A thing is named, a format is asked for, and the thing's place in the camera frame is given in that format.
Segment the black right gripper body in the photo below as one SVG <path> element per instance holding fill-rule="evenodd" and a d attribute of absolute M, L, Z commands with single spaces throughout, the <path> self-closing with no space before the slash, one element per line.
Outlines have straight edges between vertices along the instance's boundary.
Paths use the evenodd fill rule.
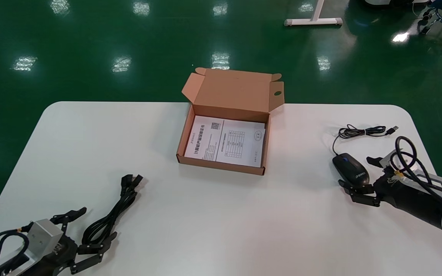
<path fill-rule="evenodd" d="M 442 230 L 442 203 L 430 194 L 399 181 L 389 183 L 387 175 L 379 177 L 373 187 L 381 201 Z"/>

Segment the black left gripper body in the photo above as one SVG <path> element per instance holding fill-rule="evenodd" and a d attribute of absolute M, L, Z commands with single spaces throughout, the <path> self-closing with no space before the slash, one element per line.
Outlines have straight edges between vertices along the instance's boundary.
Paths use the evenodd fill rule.
<path fill-rule="evenodd" d="M 66 268 L 70 269 L 71 274 L 79 273 L 74 267 L 77 250 L 74 240 L 61 237 L 51 253 L 26 270 L 26 276 L 58 276 Z"/>

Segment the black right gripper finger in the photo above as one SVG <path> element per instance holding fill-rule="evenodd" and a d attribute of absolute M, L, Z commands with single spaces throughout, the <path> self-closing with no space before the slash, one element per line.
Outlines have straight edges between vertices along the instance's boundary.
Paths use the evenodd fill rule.
<path fill-rule="evenodd" d="M 366 157 L 366 161 L 368 164 L 378 168 L 386 168 L 388 166 L 388 160 L 382 157 L 372 158 L 368 156 Z"/>
<path fill-rule="evenodd" d="M 380 206 L 380 199 L 377 196 L 370 195 L 375 192 L 372 185 L 366 184 L 359 187 L 353 187 L 349 182 L 344 180 L 338 180 L 338 183 L 354 203 L 374 207 Z"/>

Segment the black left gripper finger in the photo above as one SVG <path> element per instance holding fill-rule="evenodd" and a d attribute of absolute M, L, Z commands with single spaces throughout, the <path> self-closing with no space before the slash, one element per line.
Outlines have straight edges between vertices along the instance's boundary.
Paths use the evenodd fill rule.
<path fill-rule="evenodd" d="M 112 241 L 117 237 L 117 232 L 112 233 L 100 244 L 81 245 L 78 247 L 76 255 L 92 255 L 91 257 L 72 262 L 70 265 L 71 274 L 77 274 L 102 262 L 103 255 L 109 250 Z"/>
<path fill-rule="evenodd" d="M 76 219 L 80 218 L 82 215 L 84 215 L 87 211 L 86 207 L 83 207 L 77 211 L 71 210 L 65 214 L 61 215 L 54 215 L 50 221 L 55 224 L 61 224 L 61 231 L 66 232 L 68 228 L 68 223 L 75 221 Z"/>

